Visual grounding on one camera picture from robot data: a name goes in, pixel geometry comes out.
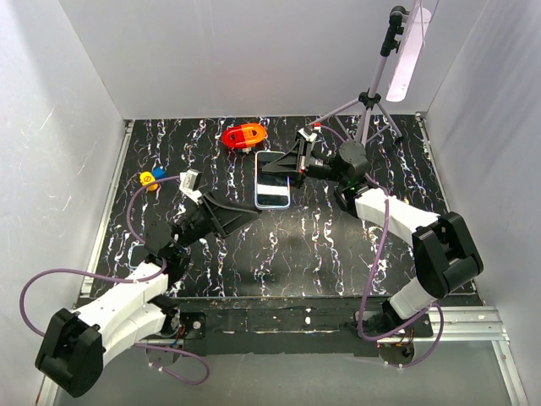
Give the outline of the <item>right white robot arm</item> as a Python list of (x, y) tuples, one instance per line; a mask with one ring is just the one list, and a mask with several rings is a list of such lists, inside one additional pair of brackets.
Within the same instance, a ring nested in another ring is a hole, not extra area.
[(361, 143), (346, 141), (334, 156), (323, 157), (302, 136), (289, 152), (262, 167), (263, 173), (288, 178), (294, 187), (306, 178), (335, 182), (334, 195), (343, 211), (380, 225), (412, 248), (413, 279), (382, 306), (384, 329), (398, 337), (411, 329), (422, 310), (478, 276), (484, 264), (461, 215), (410, 206), (377, 185), (369, 170)]

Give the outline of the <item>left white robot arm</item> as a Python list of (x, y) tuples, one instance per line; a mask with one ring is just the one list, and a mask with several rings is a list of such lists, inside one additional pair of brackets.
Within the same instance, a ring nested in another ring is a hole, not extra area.
[(145, 229), (148, 256), (125, 279), (76, 310), (57, 311), (44, 333), (35, 366), (74, 398), (86, 394), (104, 367), (139, 340), (173, 337), (180, 327), (165, 292), (185, 272), (185, 250), (209, 234), (224, 239), (260, 216), (253, 205), (211, 192), (180, 222), (153, 220)]

